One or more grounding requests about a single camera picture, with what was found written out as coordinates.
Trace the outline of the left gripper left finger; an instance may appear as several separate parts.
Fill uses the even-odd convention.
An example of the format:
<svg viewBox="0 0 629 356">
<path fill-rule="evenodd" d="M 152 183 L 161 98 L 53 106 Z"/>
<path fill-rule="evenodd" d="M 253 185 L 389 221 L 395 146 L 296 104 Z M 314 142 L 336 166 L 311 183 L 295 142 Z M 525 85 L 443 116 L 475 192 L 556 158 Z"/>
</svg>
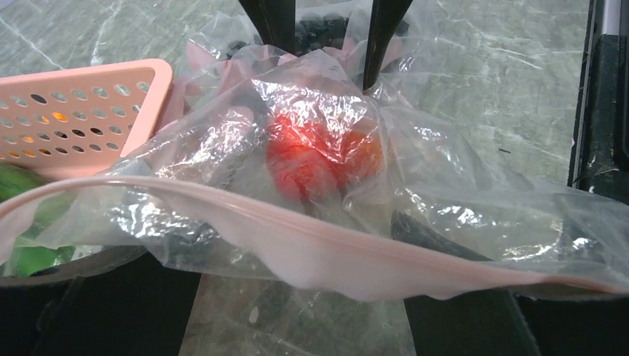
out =
<svg viewBox="0 0 629 356">
<path fill-rule="evenodd" d="M 177 355 L 200 282 L 141 247 L 1 279 L 3 355 Z"/>
</svg>

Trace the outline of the green fake apple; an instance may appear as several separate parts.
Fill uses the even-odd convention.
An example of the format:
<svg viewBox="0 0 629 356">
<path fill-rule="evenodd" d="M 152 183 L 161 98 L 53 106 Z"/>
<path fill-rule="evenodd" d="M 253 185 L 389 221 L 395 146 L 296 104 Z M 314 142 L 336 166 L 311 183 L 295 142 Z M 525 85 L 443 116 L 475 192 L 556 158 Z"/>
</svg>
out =
<svg viewBox="0 0 629 356">
<path fill-rule="evenodd" d="M 1 201 L 16 197 L 26 191 L 46 185 L 50 180 L 7 162 L 1 163 Z M 36 218 L 26 232 L 16 238 L 20 243 L 33 240 L 70 207 L 70 197 L 54 197 L 45 200 L 36 211 Z M 10 259 L 1 264 L 3 277 L 29 277 L 41 270 L 68 263 L 74 255 L 74 247 L 51 249 L 43 246 L 15 247 Z"/>
</svg>

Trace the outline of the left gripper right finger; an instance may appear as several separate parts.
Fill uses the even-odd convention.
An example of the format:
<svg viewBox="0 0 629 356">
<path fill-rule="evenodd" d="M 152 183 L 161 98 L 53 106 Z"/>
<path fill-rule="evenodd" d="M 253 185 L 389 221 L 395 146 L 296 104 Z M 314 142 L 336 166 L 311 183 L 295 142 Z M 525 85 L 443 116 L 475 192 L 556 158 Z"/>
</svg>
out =
<svg viewBox="0 0 629 356">
<path fill-rule="evenodd" d="M 627 355 L 628 296 L 565 285 L 404 301 L 417 355 Z"/>
</svg>

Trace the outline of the pink perforated plastic basket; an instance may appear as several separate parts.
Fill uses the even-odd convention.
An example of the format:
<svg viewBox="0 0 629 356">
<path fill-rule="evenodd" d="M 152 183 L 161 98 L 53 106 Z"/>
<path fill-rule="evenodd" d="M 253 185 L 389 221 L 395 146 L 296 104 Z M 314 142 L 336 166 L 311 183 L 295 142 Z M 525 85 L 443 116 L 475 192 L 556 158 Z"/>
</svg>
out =
<svg viewBox="0 0 629 356">
<path fill-rule="evenodd" d="M 1 78 L 1 161 L 49 179 L 111 167 L 154 134 L 171 66 L 143 59 Z"/>
</svg>

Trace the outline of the clear zip top bag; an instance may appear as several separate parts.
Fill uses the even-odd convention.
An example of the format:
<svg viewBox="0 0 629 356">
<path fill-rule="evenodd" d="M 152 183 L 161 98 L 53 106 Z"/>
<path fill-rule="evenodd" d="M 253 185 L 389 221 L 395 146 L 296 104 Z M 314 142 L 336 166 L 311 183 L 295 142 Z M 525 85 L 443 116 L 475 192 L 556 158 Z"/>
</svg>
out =
<svg viewBox="0 0 629 356">
<path fill-rule="evenodd" d="M 367 92 L 342 53 L 250 43 L 244 16 L 192 38 L 191 110 L 107 170 L 145 185 L 65 189 L 2 253 L 130 243 L 212 286 L 212 355 L 626 355 L 628 207 L 485 162 L 422 111 L 432 1 L 401 66 Z"/>
</svg>

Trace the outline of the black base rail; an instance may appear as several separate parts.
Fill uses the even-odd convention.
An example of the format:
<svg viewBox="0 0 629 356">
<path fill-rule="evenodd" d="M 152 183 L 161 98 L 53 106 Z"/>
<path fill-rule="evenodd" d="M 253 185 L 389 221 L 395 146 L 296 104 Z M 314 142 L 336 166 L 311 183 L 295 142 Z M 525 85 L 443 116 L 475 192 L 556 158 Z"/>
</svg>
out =
<svg viewBox="0 0 629 356">
<path fill-rule="evenodd" d="M 591 1 L 567 184 L 628 203 L 628 2 Z"/>
</svg>

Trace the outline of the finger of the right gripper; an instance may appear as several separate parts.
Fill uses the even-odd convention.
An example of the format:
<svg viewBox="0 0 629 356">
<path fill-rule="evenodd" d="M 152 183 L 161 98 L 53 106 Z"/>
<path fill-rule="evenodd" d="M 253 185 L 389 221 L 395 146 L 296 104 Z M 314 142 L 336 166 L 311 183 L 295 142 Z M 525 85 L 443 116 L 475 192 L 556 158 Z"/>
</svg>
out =
<svg viewBox="0 0 629 356">
<path fill-rule="evenodd" d="M 363 91 L 377 81 L 389 42 L 413 0 L 373 0 L 363 69 Z"/>
<path fill-rule="evenodd" d="M 239 0 L 265 45 L 296 53 L 295 0 Z"/>
</svg>

